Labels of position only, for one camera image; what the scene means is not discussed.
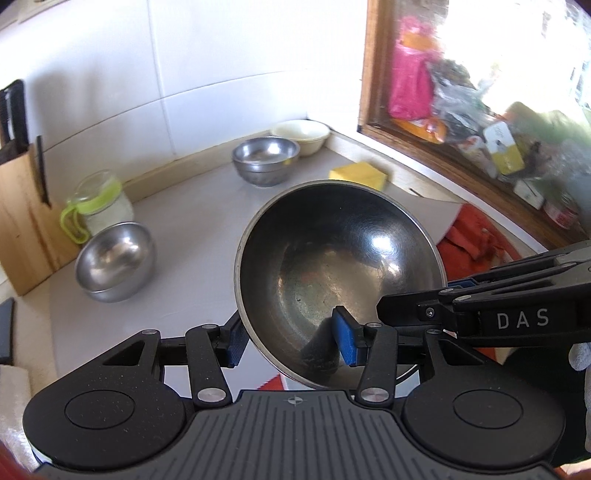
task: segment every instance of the white countertop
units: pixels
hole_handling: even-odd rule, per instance
[[[171,337],[203,323],[225,323],[236,310],[236,249],[253,215],[285,189],[325,179],[331,169],[348,163],[323,149],[301,159],[288,182],[266,189],[244,182],[227,164],[134,204],[136,220],[148,226],[158,248],[156,275],[142,291],[117,304],[96,302],[78,288],[71,263],[17,299],[15,364],[29,369],[33,393],[142,329],[157,328]],[[458,204],[413,196],[389,183],[385,193],[435,242],[459,210]],[[9,296],[10,287],[3,288]],[[277,371],[250,343],[240,365],[225,374],[236,395]],[[165,381],[189,394],[186,367],[167,368]]]

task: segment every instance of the stainless steel bowl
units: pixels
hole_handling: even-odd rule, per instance
[[[232,152],[238,174],[248,183],[271,187],[287,180],[300,155],[300,146],[281,137],[251,138]]]
[[[234,267],[252,341],[281,372],[314,388],[353,389],[361,377],[333,340],[335,306],[376,322],[383,295],[445,285],[437,248],[418,222],[385,195],[344,181],[314,181],[272,199],[244,232]]]
[[[74,270],[78,285],[93,299],[128,299],[150,280],[156,246],[150,231],[135,222],[112,225],[82,249]]]

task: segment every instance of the gloved hand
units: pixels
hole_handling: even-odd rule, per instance
[[[591,452],[591,343],[575,343],[569,352],[569,363],[576,371],[585,370],[585,450]]]

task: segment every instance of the white towel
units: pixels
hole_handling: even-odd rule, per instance
[[[30,399],[28,371],[0,365],[0,441],[24,468],[32,472],[39,463],[22,429],[22,414]]]

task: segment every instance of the red cloth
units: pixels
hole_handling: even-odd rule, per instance
[[[0,442],[0,479],[2,480],[36,480],[14,459],[10,451]]]
[[[261,385],[259,390],[285,390],[283,388],[283,383],[281,382],[281,377],[279,375],[274,376],[271,378],[267,383]]]
[[[470,277],[521,258],[489,218],[470,204],[462,206],[437,249],[448,281]]]

